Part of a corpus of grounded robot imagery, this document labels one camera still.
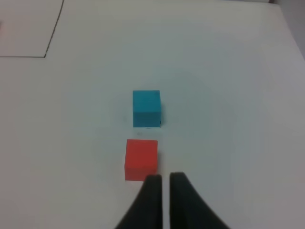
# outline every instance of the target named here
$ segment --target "black line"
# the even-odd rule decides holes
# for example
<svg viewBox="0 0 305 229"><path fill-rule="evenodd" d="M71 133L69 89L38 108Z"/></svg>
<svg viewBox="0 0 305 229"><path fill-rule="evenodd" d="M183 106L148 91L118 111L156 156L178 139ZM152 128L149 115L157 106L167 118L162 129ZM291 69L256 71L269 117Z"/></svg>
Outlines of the black line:
<svg viewBox="0 0 305 229"><path fill-rule="evenodd" d="M43 56L0 56L0 58L44 58Z"/></svg>
<svg viewBox="0 0 305 229"><path fill-rule="evenodd" d="M52 42L52 39L53 39L55 30L56 30L56 27L57 27L57 24L58 24L58 21L59 21L59 18L61 17L61 12L62 12L62 8L63 8L63 4L64 4L64 3L65 3L65 0L62 0L62 3L61 3L61 10L59 11L58 18L57 18L57 20L56 20L56 24L55 24L55 26L54 26L54 30L53 30L53 33L52 33L52 35L51 35L50 42L49 42L49 44L48 44L48 47L47 47L46 53L45 53L45 55L44 55L44 58L46 58L47 53L48 53L48 50L49 50L49 48L50 48L50 45L51 45L51 42Z"/></svg>
<svg viewBox="0 0 305 229"><path fill-rule="evenodd" d="M55 30L56 30L56 27L57 27L57 24L58 24L58 21L59 21L59 18L61 17L61 12L62 12L64 2L65 2L65 0L62 0L61 9L59 11L59 14L58 14L58 17L57 17L57 20L56 20L56 23L55 23L55 26L54 26L49 44L48 44L48 47L47 47L47 50L46 50L46 53L45 53L44 56L0 56L0 58L46 58L48 50L49 50L51 42L52 42L52 39L53 39L53 36L54 36L54 33L55 33Z"/></svg>

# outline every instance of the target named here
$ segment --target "red cube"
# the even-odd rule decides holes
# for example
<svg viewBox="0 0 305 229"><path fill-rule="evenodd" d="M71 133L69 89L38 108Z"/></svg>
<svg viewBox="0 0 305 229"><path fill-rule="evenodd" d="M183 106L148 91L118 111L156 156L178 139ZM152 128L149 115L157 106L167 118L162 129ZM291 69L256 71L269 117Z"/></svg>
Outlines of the red cube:
<svg viewBox="0 0 305 229"><path fill-rule="evenodd" d="M125 180L144 181L156 174L158 141L128 139L125 156Z"/></svg>

